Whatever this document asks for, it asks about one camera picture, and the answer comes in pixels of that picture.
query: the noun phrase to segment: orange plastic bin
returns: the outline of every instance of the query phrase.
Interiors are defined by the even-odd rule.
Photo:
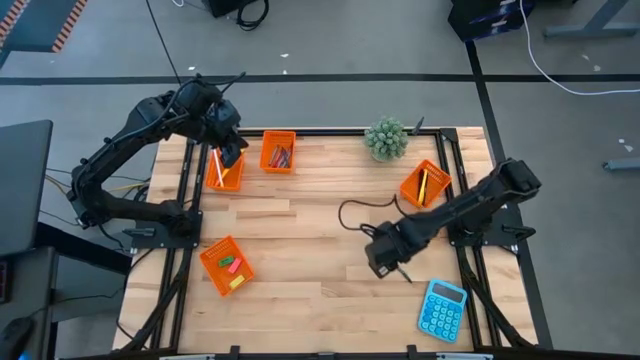
[[[240,259],[240,267],[235,273],[229,272],[229,265],[220,267],[218,262],[227,256],[233,256],[234,259]],[[209,278],[220,292],[220,295],[227,296],[249,280],[253,279],[254,273],[251,265],[242,254],[242,251],[236,244],[231,235],[216,242],[210,246],[207,250],[200,254],[200,262],[204,265],[204,268],[209,274]],[[231,287],[231,282],[236,280],[239,276],[243,276],[244,280],[236,287]]]
[[[281,147],[291,150],[291,156],[289,159],[289,167],[278,168],[273,167],[271,164],[271,158],[275,154],[276,147]],[[293,160],[295,157],[295,145],[296,145],[296,133],[295,131],[265,131],[262,137],[262,153],[260,154],[260,168],[266,172],[290,174],[293,170]]]
[[[429,177],[427,178],[427,186],[424,195],[425,200],[420,204],[418,201],[418,193],[420,191],[420,171],[422,169],[425,169],[429,173]],[[449,174],[434,165],[431,161],[423,160],[402,183],[400,186],[400,193],[414,206],[418,208],[427,208],[450,183],[451,176],[449,176]]]
[[[239,191],[240,181],[242,180],[242,170],[244,169],[244,155],[241,155],[238,161],[229,169],[225,175],[225,169],[222,166],[222,160],[220,163],[220,173],[222,174],[222,182],[224,186],[218,181],[218,170],[216,169],[216,160],[213,158],[213,151],[211,151],[211,159],[209,159],[209,170],[207,171],[207,187],[217,191]]]

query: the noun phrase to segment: small succulent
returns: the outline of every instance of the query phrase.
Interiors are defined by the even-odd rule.
[[[364,131],[364,143],[374,159],[391,161],[404,155],[409,139],[402,129],[400,121],[385,117]]]

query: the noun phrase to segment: calculator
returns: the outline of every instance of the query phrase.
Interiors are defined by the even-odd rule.
[[[431,280],[424,295],[418,329],[448,343],[458,339],[467,292],[442,280]]]

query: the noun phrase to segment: orange striped tape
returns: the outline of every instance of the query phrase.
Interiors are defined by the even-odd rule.
[[[62,25],[62,29],[60,29],[58,36],[56,36],[56,40],[53,42],[53,47],[51,48],[53,52],[62,51],[62,47],[64,47],[67,39],[69,38],[69,36],[71,36],[73,26],[78,21],[78,18],[80,18],[85,5],[87,5],[87,0],[76,1],[76,4],[73,6],[71,12],[69,13],[69,17],[67,17],[67,20]]]
[[[0,20],[0,49],[4,45],[4,40],[9,36],[9,32],[15,26],[20,14],[27,6],[29,0],[15,0],[4,18]]]

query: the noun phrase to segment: wooden table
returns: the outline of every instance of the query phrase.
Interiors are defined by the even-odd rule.
[[[473,186],[493,167],[487,142],[480,127],[457,131],[466,176]],[[437,164],[433,136],[412,137],[407,155],[391,163],[374,161],[361,137],[298,137],[293,175],[261,170],[262,140],[247,140],[250,147],[240,192],[217,193],[208,188],[203,192],[202,242],[191,264],[180,353],[227,353],[231,345],[240,345],[243,353],[404,352],[408,344],[417,345],[418,351],[472,350],[466,315],[456,344],[436,340],[416,326],[430,279],[460,285],[455,251],[446,231],[404,265],[414,280],[409,284],[398,273],[379,280],[364,253],[370,239],[343,229],[337,218],[342,201],[388,202],[421,160]],[[175,198],[184,148],[185,139],[178,136],[160,144],[149,201]],[[449,147],[447,157],[453,164]],[[451,175],[459,193],[457,174]],[[190,178],[193,184],[195,176]],[[436,205],[444,201],[442,195]],[[401,206],[416,211],[404,200]],[[345,222],[352,225],[378,225],[399,217],[394,207],[349,205],[344,211]],[[197,255],[229,234],[256,276],[222,298]],[[516,257],[499,248],[486,248],[484,257],[495,302],[522,336],[535,343]],[[164,259],[165,251],[156,250],[130,275],[120,315],[125,330],[134,333],[155,306]],[[489,344],[484,310],[479,301],[476,306],[483,342]],[[164,345],[168,344],[169,320]],[[127,341],[118,332],[114,347]]]

